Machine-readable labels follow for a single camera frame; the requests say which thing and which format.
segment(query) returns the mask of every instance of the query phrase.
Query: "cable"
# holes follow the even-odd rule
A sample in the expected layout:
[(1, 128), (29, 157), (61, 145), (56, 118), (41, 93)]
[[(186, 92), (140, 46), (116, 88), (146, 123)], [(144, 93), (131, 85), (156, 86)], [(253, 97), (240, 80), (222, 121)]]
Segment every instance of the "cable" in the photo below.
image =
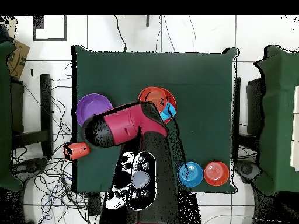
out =
[[(100, 216), (100, 215), (97, 215), (96, 218), (98, 218), (98, 216)], [(96, 218), (95, 218), (95, 222), (94, 222), (93, 224), (97, 224), (97, 223), (96, 223)]]
[(242, 149), (250, 158), (252, 158), (252, 159), (254, 159), (255, 160), (255, 158), (253, 158), (252, 156), (253, 155), (255, 155), (255, 153), (253, 153), (253, 154), (249, 154), (244, 148), (242, 148), (242, 147), (239, 147), (240, 149)]
[[(65, 72), (64, 73), (65, 73), (66, 76), (69, 76), (69, 75), (66, 74), (67, 66), (65, 67)], [(32, 94), (32, 92), (26, 87), (26, 85), (24, 85), (24, 87), (33, 96), (33, 98), (35, 99), (35, 101), (38, 102), (37, 99)], [(54, 87), (54, 88), (51, 89), (51, 92), (55, 88), (71, 88), (71, 87), (70, 86), (56, 86), (56, 87)], [(60, 120), (59, 120), (59, 123), (55, 119), (53, 119), (53, 117), (51, 116), (50, 113), (47, 113), (47, 111), (41, 106), (41, 104), (39, 102), (38, 102), (38, 104), (40, 105), (41, 108), (44, 109), (44, 111), (47, 114), (49, 114), (51, 116), (51, 118), (60, 127), (60, 129), (58, 131), (58, 134), (57, 134), (57, 137), (56, 137), (56, 139), (54, 141), (57, 140), (59, 134), (62, 135), (62, 138), (64, 140), (64, 135), (65, 134), (68, 134), (68, 135), (72, 134), (71, 133), (72, 131), (70, 130), (70, 128), (62, 121), (62, 119), (63, 119), (63, 117), (65, 115), (65, 112), (66, 112), (66, 107), (59, 100), (53, 98), (52, 96), (51, 96), (51, 98), (53, 99), (52, 103), (55, 104), (58, 107), (58, 110), (60, 111)], [(59, 103), (59, 104), (61, 104), (63, 106), (63, 108), (64, 108), (64, 112), (63, 113), (62, 113), (60, 107), (54, 101), (56, 101), (57, 103)], [(86, 211), (85, 215), (86, 215), (87, 210), (88, 210), (86, 202), (84, 201), (85, 200), (84, 194), (72, 192), (70, 185), (67, 183), (67, 180), (68, 181), (72, 181), (72, 175), (69, 174), (69, 173), (67, 173), (65, 171), (65, 169), (67, 168), (67, 166), (69, 164), (72, 164), (72, 162), (67, 161), (65, 158), (53, 158), (53, 155), (59, 150), (59, 148), (61, 148), (64, 145), (65, 145), (65, 141), (64, 141), (63, 144), (58, 145), (55, 148), (55, 150), (53, 151), (52, 155), (48, 158), (48, 161), (54, 160), (54, 159), (58, 159), (58, 161), (56, 161), (56, 162), (50, 162), (50, 163), (48, 162), (46, 164), (47, 166), (49, 166), (49, 165), (54, 165), (54, 166), (51, 167), (51, 168), (49, 168), (49, 169), (45, 169), (44, 171), (41, 172), (41, 174), (39, 174), (38, 176), (36, 176), (34, 178), (34, 184), (35, 184), (36, 188), (39, 189), (41, 192), (44, 193), (43, 197), (41, 198), (41, 203), (40, 203), (41, 210), (42, 210), (42, 217), (41, 217), (41, 219), (39, 220), (39, 222), (37, 224), (42, 224), (44, 222), (44, 220), (48, 221), (48, 220), (51, 220), (51, 219), (54, 219), (54, 224), (56, 224), (56, 218), (55, 218), (55, 215), (54, 215), (53, 207), (61, 207), (61, 206), (66, 207), (67, 210), (68, 210), (68, 208), (77, 209), (78, 212), (79, 212), (79, 214), (80, 214), (80, 216), (82, 217), (82, 219), (85, 222), (87, 222), (88, 224), (96, 224), (96, 223), (90, 223), (90, 220), (89, 219), (87, 220), (86, 217), (84, 217), (83, 214), (81, 214), (81, 210), (85, 210)], [(27, 148), (26, 147), (24, 147), (24, 148), (26, 149), (25, 152), (23, 152), (18, 158), (17, 157), (14, 158), (16, 160), (16, 163), (20, 163), (20, 160), (22, 160), (20, 157), (27, 152)], [(52, 181), (52, 182), (47, 182), (44, 176), (55, 178), (55, 180)], [(40, 182), (42, 184), (45, 185), (46, 190), (42, 190), (37, 185), (36, 181), (38, 179), (40, 180)], [(50, 189), (49, 185), (54, 184), (54, 183), (55, 183), (54, 188)], [(48, 197), (48, 200), (44, 204), (43, 200), (45, 199), (45, 197)], [(62, 217), (59, 218), (57, 224), (59, 224), (61, 218), (64, 218), (65, 213), (67, 212), (67, 210), (64, 212), (64, 214), (62, 215)]]
[(160, 33), (161, 33), (161, 30), (159, 31), (159, 33), (158, 33), (158, 36), (157, 36), (157, 41), (156, 41), (156, 50), (155, 50), (155, 52), (157, 52), (157, 44), (158, 44), (158, 40), (159, 40), (159, 35), (160, 35)]
[(259, 219), (259, 218), (256, 218), (256, 217), (253, 217), (253, 216), (246, 216), (246, 215), (234, 215), (234, 214), (223, 214), (223, 215), (218, 215), (218, 216), (214, 216), (212, 217), (211, 219), (207, 220), (204, 224), (207, 224), (209, 221), (217, 218), (217, 217), (221, 217), (221, 216), (240, 216), (240, 217), (249, 217), (249, 218), (252, 218), (252, 219), (255, 219), (255, 220), (259, 220), (259, 221), (264, 221), (264, 222), (283, 222), (281, 220), (265, 220), (265, 219)]
[(39, 103), (39, 101), (35, 98), (35, 96), (32, 94), (32, 92), (28, 89), (28, 87), (23, 83), (23, 86), (28, 90), (28, 92), (32, 95), (32, 97), (35, 99), (35, 101), (40, 105), (40, 107), (55, 121), (55, 123), (60, 127), (59, 123), (52, 117), (50, 113), (47, 112), (47, 110)]
[(67, 80), (67, 79), (71, 79), (72, 78), (72, 75), (67, 75), (67, 67), (72, 64), (71, 62), (65, 67), (64, 69), (64, 75), (66, 76), (70, 76), (69, 78), (61, 78), (61, 79), (58, 79), (58, 80), (54, 80), (54, 79), (51, 79), (51, 81), (54, 81), (54, 82), (58, 82), (58, 81), (61, 81), (61, 80)]
[(156, 50), (155, 52), (157, 52), (157, 44), (158, 44), (158, 40), (159, 40), (159, 35), (160, 35), (161, 31), (158, 33), (158, 37), (157, 37), (157, 41), (156, 41)]
[(115, 18), (116, 18), (116, 26), (117, 26), (117, 29), (118, 29), (118, 31), (119, 31), (119, 35), (120, 35), (120, 37), (121, 37), (121, 40), (122, 40), (123, 43), (124, 43), (124, 52), (125, 52), (125, 51), (127, 51), (127, 44), (126, 44), (126, 42), (124, 42), (123, 36), (121, 36), (120, 30), (119, 30), (119, 20), (118, 20), (118, 18), (116, 17), (116, 15), (114, 15), (114, 16), (115, 16)]
[(68, 208), (69, 207), (65, 206), (64, 209), (63, 209), (63, 215), (62, 216), (63, 216), (64, 224), (67, 224), (67, 222), (65, 221), (65, 214), (67, 213)]
[(161, 17), (161, 52), (163, 52), (163, 18)]
[(238, 156), (238, 159), (245, 159), (245, 158), (253, 158), (253, 156), (256, 156), (258, 153), (253, 153), (251, 155), (243, 155), (243, 156)]
[(168, 32), (168, 27), (167, 27), (167, 22), (166, 22), (165, 15), (164, 15), (164, 21), (165, 21), (165, 26), (166, 26), (166, 29), (167, 29), (167, 33), (168, 33), (168, 37), (169, 37), (169, 41), (171, 42), (172, 48), (173, 48), (173, 50), (174, 50), (174, 52), (175, 52), (175, 47), (174, 47), (173, 44), (172, 44), (171, 37), (170, 37), (169, 32)]
[(19, 157), (16, 159), (16, 161), (17, 161), (18, 164), (20, 164), (20, 157), (21, 157), (22, 155), (24, 155), (24, 154), (27, 152), (27, 148), (26, 148), (25, 146), (22, 147), (22, 148), (24, 148), (25, 151), (24, 151), (22, 154), (20, 154)]
[(190, 19), (190, 22), (191, 22), (191, 25), (192, 25), (192, 28), (193, 28), (194, 36), (195, 36), (195, 52), (197, 52), (197, 48), (196, 48), (196, 34), (195, 34), (195, 30), (194, 30), (193, 23), (191, 21), (190, 15), (189, 15), (189, 19)]

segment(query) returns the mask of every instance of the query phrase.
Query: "white floor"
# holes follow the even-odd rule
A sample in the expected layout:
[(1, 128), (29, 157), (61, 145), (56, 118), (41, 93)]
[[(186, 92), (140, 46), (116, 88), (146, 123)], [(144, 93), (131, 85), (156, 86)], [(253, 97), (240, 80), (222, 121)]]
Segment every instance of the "white floor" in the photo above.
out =
[[(246, 84), (247, 81), (260, 77), (253, 62), (263, 57), (263, 49), (269, 44), (280, 45), (288, 50), (299, 47), (299, 20), (291, 15), (190, 15), (196, 32), (196, 50), (200, 53), (221, 53), (228, 47), (240, 49), (237, 63), (237, 75), (241, 77), (241, 116), (240, 122), (247, 123)], [(15, 38), (30, 46), (27, 62), (21, 79), (36, 99), (40, 100), (40, 74), (50, 74), (54, 80), (69, 78), (71, 66), (71, 45), (82, 45), (93, 51), (123, 51), (124, 44), (119, 36), (114, 16), (67, 16), (67, 41), (36, 41), (33, 42), (32, 16), (15, 16), (18, 20)], [(127, 44), (127, 51), (155, 51), (157, 35), (160, 31), (159, 15), (151, 15), (149, 27), (145, 26), (145, 15), (118, 16), (119, 29)], [(178, 52), (194, 51), (195, 39), (188, 15), (165, 15), (167, 28), (173, 46)], [(163, 52), (172, 52), (165, 20), (163, 20)], [(63, 16), (45, 16), (44, 30), (37, 30), (38, 39), (63, 38)], [(160, 38), (157, 52), (161, 52)], [(52, 87), (71, 86), (71, 80), (52, 81)], [(66, 106), (63, 122), (72, 128), (71, 118), (71, 89), (55, 88), (53, 97)], [(40, 130), (40, 106), (25, 89), (23, 125), (25, 132)], [(53, 116), (58, 121), (60, 112), (53, 105)], [(240, 126), (241, 132), (246, 133), (246, 127)], [(58, 125), (53, 122), (53, 137), (56, 138)], [(63, 144), (62, 135), (54, 143), (54, 148)], [(41, 146), (30, 145), (23, 159), (41, 157)], [(55, 158), (62, 157), (62, 149), (55, 154)], [(54, 178), (44, 176), (47, 182)], [(206, 224), (251, 224), (254, 210), (253, 192), (251, 186), (242, 183), (235, 174), (233, 183), (238, 192), (227, 194), (198, 193), (197, 199), (202, 222)], [(48, 192), (46, 186), (38, 178), (37, 186)], [(33, 219), (37, 223), (42, 218), (41, 204), (47, 203), (34, 184), (34, 178), (27, 185), (25, 192), (26, 219)], [(57, 224), (58, 219), (65, 212), (65, 206), (54, 207), (49, 215), (55, 217), (44, 220), (42, 224)], [(68, 209), (65, 219), (59, 224), (87, 224), (77, 209)]]

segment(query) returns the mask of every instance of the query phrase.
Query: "floor tile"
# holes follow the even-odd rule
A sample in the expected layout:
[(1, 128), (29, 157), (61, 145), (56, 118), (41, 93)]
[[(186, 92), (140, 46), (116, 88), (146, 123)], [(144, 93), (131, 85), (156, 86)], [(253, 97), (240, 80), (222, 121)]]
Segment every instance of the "floor tile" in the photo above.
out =
[[(221, 53), (226, 48), (234, 46), (235, 15), (190, 15), (190, 17), (197, 35), (198, 52)], [(156, 50), (157, 37), (161, 31), (159, 15), (151, 15), (149, 27), (145, 26), (146, 15), (122, 15), (117, 18), (121, 35), (127, 44), (127, 51)], [(177, 52), (195, 51), (194, 32), (189, 16), (165, 15), (165, 19), (163, 18), (162, 22), (162, 51), (173, 51), (168, 33)], [(88, 26), (90, 50), (124, 50), (114, 16), (88, 16)], [(161, 52), (161, 35), (158, 39), (157, 52)]]
[(225, 193), (196, 193), (198, 205), (231, 205), (231, 194)]
[(238, 157), (241, 158), (242, 156), (250, 156), (250, 157), (244, 158), (243, 160), (248, 160), (250, 162), (255, 162), (256, 152), (251, 150), (251, 149), (247, 149), (243, 146), (239, 146)]
[(61, 126), (64, 124), (67, 127), (62, 127), (63, 130), (71, 134), (72, 131), (72, 89), (68, 87), (55, 88), (52, 93), (52, 116), (53, 133), (59, 133)]
[(238, 191), (232, 194), (232, 205), (254, 205), (255, 200), (250, 184), (244, 184), (241, 177), (234, 173), (234, 186)]
[[(50, 74), (51, 79), (69, 78), (64, 71), (69, 62), (35, 62), (27, 61), (20, 80), (25, 85), (23, 94), (23, 126), (24, 132), (39, 131), (40, 130), (40, 75)], [(67, 75), (69, 74), (70, 65), (67, 67)], [(71, 86), (71, 79), (61, 80), (58, 82), (51, 81), (52, 88), (56, 86)], [(59, 94), (60, 90), (64, 92), (71, 92), (69, 88), (55, 88), (52, 91), (53, 97)], [(69, 103), (70, 99), (66, 98), (63, 103)]]
[[(82, 216), (85, 218), (85, 212), (86, 210), (81, 210), (80, 215), (78, 209), (76, 208), (66, 208), (65, 206), (59, 206), (59, 207), (52, 207), (52, 210), (49, 211), (48, 216), (44, 220), (42, 224), (88, 224)], [(31, 205), (25, 205), (24, 206), (24, 214), (26, 221), (34, 220), (36, 224), (40, 221), (40, 219), (43, 217), (43, 212), (41, 210), (40, 206), (31, 206)], [(95, 216), (90, 217), (90, 222), (94, 223)]]
[[(37, 38), (60, 38), (64, 21), (58, 17), (45, 16), (44, 30), (37, 29)], [(30, 47), (27, 60), (71, 60), (71, 45), (87, 46), (87, 16), (67, 16), (67, 41), (33, 41), (32, 16), (15, 18), (18, 20), (15, 38)]]
[[(70, 136), (66, 136), (65, 137), (65, 141), (68, 142), (70, 140)], [(58, 136), (58, 139), (53, 143), (53, 150), (56, 149), (56, 147), (60, 146), (61, 144), (63, 144), (63, 138), (61, 135)], [(57, 164), (57, 162), (63, 158), (63, 147), (60, 147), (58, 149), (58, 151), (56, 151), (56, 153), (53, 155), (53, 159), (51, 161), (48, 162), (48, 164), (50, 163), (54, 163), (54, 164), (50, 164), (46, 166), (46, 169), (50, 169), (53, 167), (56, 168), (60, 168), (61, 167), (61, 162), (59, 162), (59, 164)], [(32, 156), (33, 158), (38, 158), (37, 156), (37, 152), (32, 152)], [(64, 167), (66, 166), (66, 172), (72, 174), (72, 166), (71, 164), (67, 164), (66, 162), (64, 162)], [(48, 172), (48, 174), (52, 174), (50, 176), (59, 176), (60, 170), (56, 170), (56, 172)], [(25, 194), (24, 194), (24, 204), (36, 204), (39, 205), (41, 204), (41, 199), (43, 198), (43, 196), (45, 195), (45, 193), (50, 193), (49, 190), (52, 190), (55, 185), (57, 184), (58, 178), (57, 177), (50, 177), (47, 176), (45, 174), (39, 174), (37, 177), (32, 178), (29, 180), (29, 182), (27, 183), (26, 189), (25, 189)], [(47, 198), (44, 198), (43, 203), (45, 204), (47, 202)]]
[(238, 60), (261, 60), (268, 45), (294, 51), (299, 47), (299, 19), (295, 18), (291, 15), (237, 15)]
[(231, 224), (252, 224), (255, 207), (232, 207)]
[[(260, 72), (253, 63), (237, 63), (237, 76), (241, 77), (240, 87), (240, 124), (247, 125), (247, 83), (260, 78)], [(240, 125), (240, 133), (246, 134), (247, 127)]]
[(202, 224), (230, 224), (230, 213), (227, 206), (199, 206)]
[(17, 149), (16, 155), (15, 155), (15, 151), (13, 152), (13, 157), (20, 158), (20, 162), (22, 162), (23, 160), (43, 157), (41, 143), (34, 143), (31, 145), (27, 145), (26, 149), (25, 148)]

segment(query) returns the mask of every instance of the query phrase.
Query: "purple plate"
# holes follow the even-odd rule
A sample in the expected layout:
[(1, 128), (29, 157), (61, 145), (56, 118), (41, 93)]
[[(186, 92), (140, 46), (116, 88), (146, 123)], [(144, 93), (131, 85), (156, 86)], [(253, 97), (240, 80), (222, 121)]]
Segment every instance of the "purple plate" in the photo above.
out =
[(77, 104), (77, 122), (80, 126), (83, 126), (83, 123), (89, 117), (101, 114), (104, 111), (110, 110), (112, 108), (113, 106), (111, 102), (104, 97), (104, 95), (98, 93), (88, 94), (84, 96)]

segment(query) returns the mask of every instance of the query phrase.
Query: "orange cup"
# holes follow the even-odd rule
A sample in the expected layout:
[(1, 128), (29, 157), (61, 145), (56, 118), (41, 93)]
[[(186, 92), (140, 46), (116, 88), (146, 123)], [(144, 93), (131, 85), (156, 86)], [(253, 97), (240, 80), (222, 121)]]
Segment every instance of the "orange cup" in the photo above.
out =
[(72, 143), (64, 146), (64, 157), (75, 160), (89, 154), (89, 146), (84, 142)]

